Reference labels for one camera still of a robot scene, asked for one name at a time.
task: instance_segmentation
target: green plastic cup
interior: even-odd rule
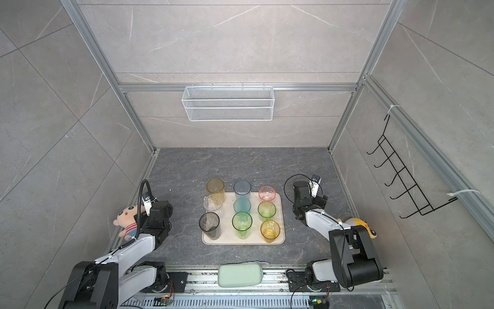
[[[245,212],[250,214],[250,201],[245,197],[236,199],[233,203],[233,210],[235,210],[235,213]]]
[[[271,220],[276,213],[276,206],[271,202],[264,201],[257,207],[257,212],[262,222]]]
[[[250,234],[250,227],[252,226],[252,217],[246,212],[239,212],[233,216],[232,224],[237,231],[237,236],[240,239],[246,239]]]

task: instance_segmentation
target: plush doll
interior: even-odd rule
[[[141,207],[141,212],[145,212],[144,207]],[[125,240],[131,239],[137,233],[137,223],[135,222],[134,216],[137,214],[137,206],[130,206],[122,210],[117,216],[117,219],[113,221],[114,225],[120,225],[125,228],[120,232],[119,236],[123,237]]]

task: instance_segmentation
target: gray plastic cup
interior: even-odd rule
[[[199,227],[211,240],[218,239],[221,235],[219,217],[215,213],[205,213],[199,219]]]

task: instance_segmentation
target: plastic cup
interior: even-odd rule
[[[276,213],[275,204],[264,201],[257,207],[257,212],[261,216],[261,221],[270,220]]]
[[[233,210],[235,210],[235,213],[245,212],[250,214],[250,200],[245,197],[236,199],[233,203]]]
[[[239,180],[233,185],[233,191],[235,192],[236,198],[249,198],[251,189],[252,186],[247,180]]]
[[[207,182],[206,189],[211,196],[212,203],[221,207],[225,202],[225,183],[219,178],[211,179]]]
[[[219,227],[219,217],[215,213],[205,213],[199,219],[199,227],[212,240],[218,239],[221,235]]]
[[[259,197],[263,201],[272,201],[276,197],[276,190],[269,186],[264,186],[259,189]]]
[[[252,217],[246,212],[239,212],[233,216],[232,224],[237,230],[237,236],[240,239],[249,237],[249,229],[252,226]]]
[[[280,235],[280,226],[273,220],[264,221],[261,225],[261,234],[267,243],[272,243]]]
[[[205,196],[204,197],[204,208],[206,211],[209,212],[214,212],[217,211],[222,204],[216,204],[216,201],[214,199],[213,195]]]

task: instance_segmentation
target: aluminum frame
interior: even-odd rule
[[[397,105],[395,100],[379,85],[372,76],[366,75],[364,85],[375,98],[388,109]],[[466,177],[451,163],[447,156],[420,129],[420,127],[399,106],[392,108],[389,115],[419,149],[437,174],[444,180],[452,192],[464,189],[475,189]],[[481,195],[475,192],[464,192],[457,195],[472,217],[477,221],[487,236],[494,242],[494,208]]]
[[[120,91],[184,91],[186,87],[191,86],[266,86],[273,87],[275,91],[355,91],[357,84],[355,83],[217,83],[217,84],[145,84],[145,83],[122,83],[119,84]]]
[[[348,100],[345,110],[343,111],[338,125],[334,130],[331,141],[329,142],[329,153],[332,153],[336,147],[336,144],[338,144],[341,134],[343,133],[343,130],[345,129],[345,126],[348,123],[348,120],[350,119],[350,116],[352,115],[355,105],[357,104],[357,101],[359,99],[363,80],[366,75],[371,74],[374,70],[374,67],[379,60],[379,57],[381,56],[382,51],[384,50],[384,47],[386,46],[386,43],[388,42],[388,39],[391,36],[391,33],[393,32],[393,29],[395,28],[396,23],[398,22],[398,18],[400,18],[400,15],[405,8],[406,3],[407,0],[394,0],[390,4],[388,13],[384,18],[381,29],[377,34],[374,45],[370,50],[369,56],[367,57],[364,67],[360,73],[359,79],[357,80],[356,93],[353,94]]]
[[[146,144],[146,147],[148,148],[149,152],[153,153],[156,150],[156,147],[151,141],[151,138],[149,137],[146,129],[144,128],[141,119],[139,118],[134,108],[132,107],[132,104],[130,103],[129,99],[119,89],[117,76],[115,75],[115,72],[110,66],[110,63],[103,54],[103,50],[96,41],[94,34],[91,31],[91,28],[89,27],[89,24],[87,23],[86,19],[84,18],[84,15],[82,14],[81,9],[79,8],[79,5],[76,3],[75,0],[60,0],[60,2],[62,2],[62,5],[67,11],[67,14],[74,22],[74,25],[77,28],[77,31],[79,31],[82,40],[84,41],[87,48],[94,57],[94,60],[98,64],[101,72],[103,72],[103,75],[110,84],[110,87],[112,88],[113,92],[115,93],[120,103],[124,107],[123,109],[129,116],[132,123],[134,124],[137,132],[144,141],[144,144]]]

